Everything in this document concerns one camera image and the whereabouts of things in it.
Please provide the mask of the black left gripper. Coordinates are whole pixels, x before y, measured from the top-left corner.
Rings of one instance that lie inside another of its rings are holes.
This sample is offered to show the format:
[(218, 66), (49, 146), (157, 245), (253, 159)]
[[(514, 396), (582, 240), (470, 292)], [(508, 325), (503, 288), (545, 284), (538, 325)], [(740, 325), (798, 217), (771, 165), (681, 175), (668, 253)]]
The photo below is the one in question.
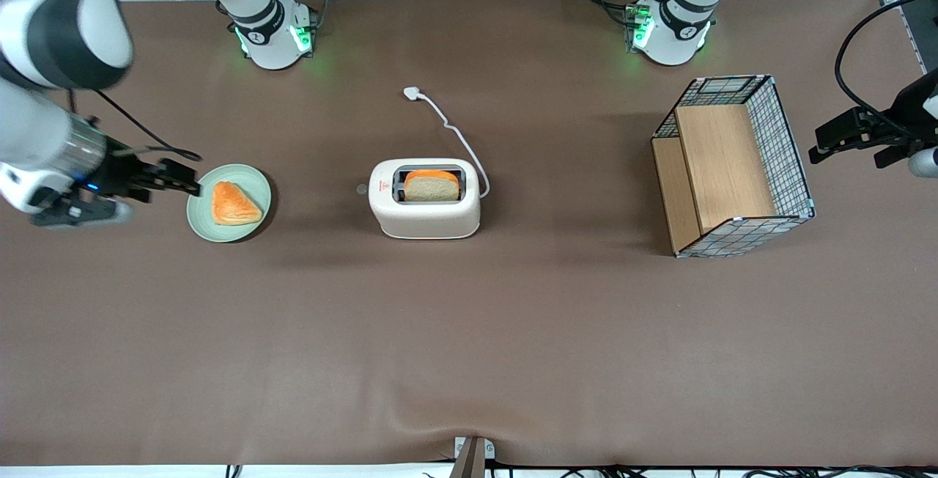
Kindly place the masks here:
[(871, 115), (854, 107), (817, 127), (810, 163), (874, 145), (936, 147), (936, 84), (937, 70), (931, 70), (898, 92), (887, 109)]

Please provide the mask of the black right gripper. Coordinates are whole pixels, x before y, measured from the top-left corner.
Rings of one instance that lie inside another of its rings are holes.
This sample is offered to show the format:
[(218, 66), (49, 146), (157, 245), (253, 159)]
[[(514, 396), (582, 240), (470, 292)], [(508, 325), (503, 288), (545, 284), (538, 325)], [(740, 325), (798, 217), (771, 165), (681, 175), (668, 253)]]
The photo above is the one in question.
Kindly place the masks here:
[(145, 163), (134, 153), (125, 153), (126, 144), (105, 139), (105, 155), (94, 170), (94, 194), (106, 198), (127, 198), (140, 203), (151, 203), (151, 190), (181, 191), (194, 197), (201, 196), (202, 187), (194, 169), (171, 158), (161, 158), (158, 176), (155, 165)]

